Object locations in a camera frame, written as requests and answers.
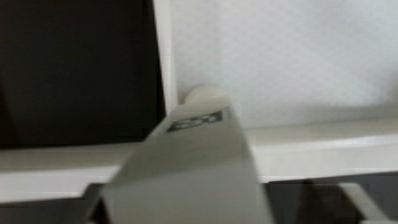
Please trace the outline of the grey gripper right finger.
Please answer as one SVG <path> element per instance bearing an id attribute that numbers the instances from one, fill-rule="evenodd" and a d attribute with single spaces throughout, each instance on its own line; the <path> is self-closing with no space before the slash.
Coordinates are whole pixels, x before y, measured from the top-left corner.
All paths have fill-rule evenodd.
<path id="1" fill-rule="evenodd" d="M 303 187 L 301 224 L 392 224 L 370 194 L 356 183 Z"/>

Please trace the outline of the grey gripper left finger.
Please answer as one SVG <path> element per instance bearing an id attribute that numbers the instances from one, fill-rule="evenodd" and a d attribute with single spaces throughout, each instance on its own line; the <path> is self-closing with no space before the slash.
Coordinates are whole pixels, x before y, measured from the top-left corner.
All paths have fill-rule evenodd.
<path id="1" fill-rule="evenodd" d="M 91 184 L 84 198 L 90 200 L 84 224 L 109 224 L 106 202 L 102 198 L 102 184 Z"/>

